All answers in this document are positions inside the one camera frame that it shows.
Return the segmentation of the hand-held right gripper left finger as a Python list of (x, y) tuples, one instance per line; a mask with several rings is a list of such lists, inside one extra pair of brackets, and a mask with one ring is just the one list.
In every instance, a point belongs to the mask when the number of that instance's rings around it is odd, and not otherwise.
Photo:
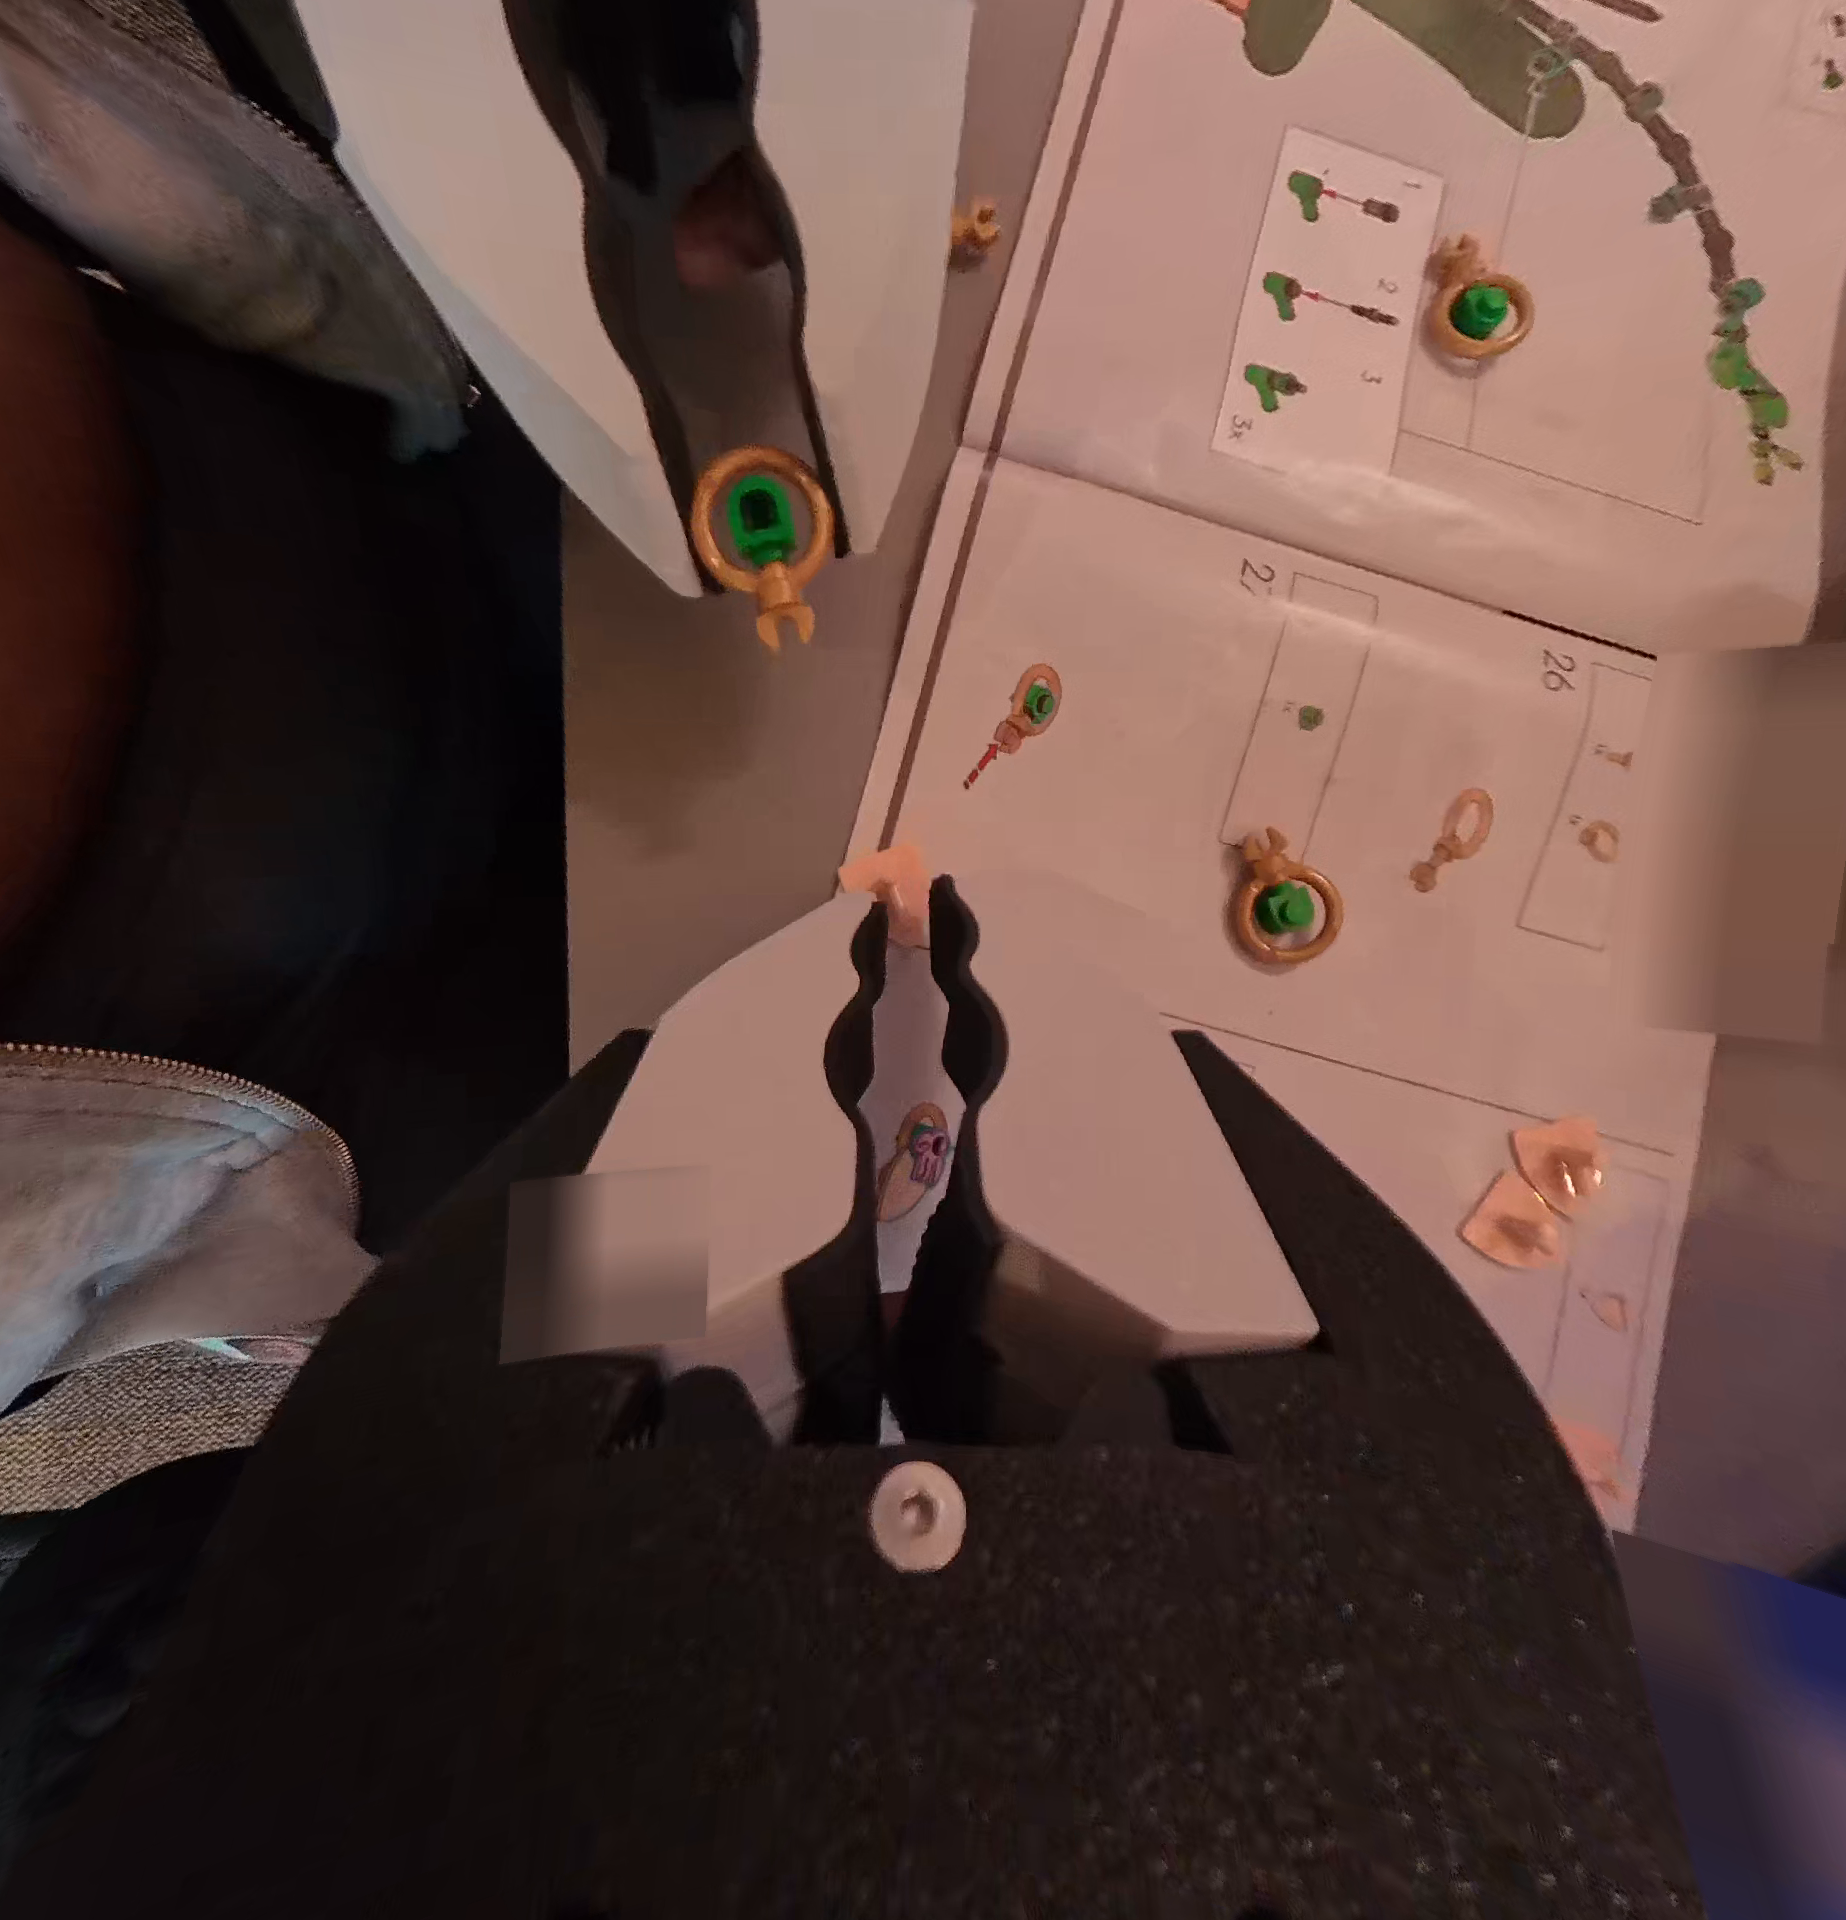
[(883, 903), (830, 901), (660, 1015), (580, 1173), (582, 1342), (877, 1342), (886, 963)]

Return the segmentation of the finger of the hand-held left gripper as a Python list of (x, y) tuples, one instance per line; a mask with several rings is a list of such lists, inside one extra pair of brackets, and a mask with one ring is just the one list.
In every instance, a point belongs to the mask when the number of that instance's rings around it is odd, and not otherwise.
[(699, 188), (744, 147), (744, 4), (310, 2), (335, 158), (552, 475), (667, 588), (699, 378), (671, 325)]
[(714, 296), (714, 421), (806, 457), (875, 550), (936, 355), (973, 4), (738, 4), (746, 162), (778, 255)]

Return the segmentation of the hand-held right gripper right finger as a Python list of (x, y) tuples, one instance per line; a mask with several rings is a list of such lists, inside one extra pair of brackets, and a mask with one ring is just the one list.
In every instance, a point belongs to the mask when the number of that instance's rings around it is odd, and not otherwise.
[(1002, 1026), (964, 1097), (1002, 1247), (979, 1328), (1003, 1362), (1294, 1351), (1316, 1315), (1144, 976), (1159, 933), (1054, 875), (959, 875)]

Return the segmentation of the person's legs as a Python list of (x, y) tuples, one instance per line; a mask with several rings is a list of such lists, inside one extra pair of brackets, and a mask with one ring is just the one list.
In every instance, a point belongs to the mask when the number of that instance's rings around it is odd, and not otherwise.
[(275, 1088), (386, 1251), (565, 1074), (560, 488), (90, 265), (0, 184), (0, 1043)]

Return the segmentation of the instruction booklet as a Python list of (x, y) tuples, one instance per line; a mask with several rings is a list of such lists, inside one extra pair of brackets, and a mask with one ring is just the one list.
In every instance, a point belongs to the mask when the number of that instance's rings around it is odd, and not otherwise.
[(1621, 1527), (1719, 1043), (1829, 1024), (1843, 296), (1846, 4), (1089, 4), (854, 835), (1152, 924)]

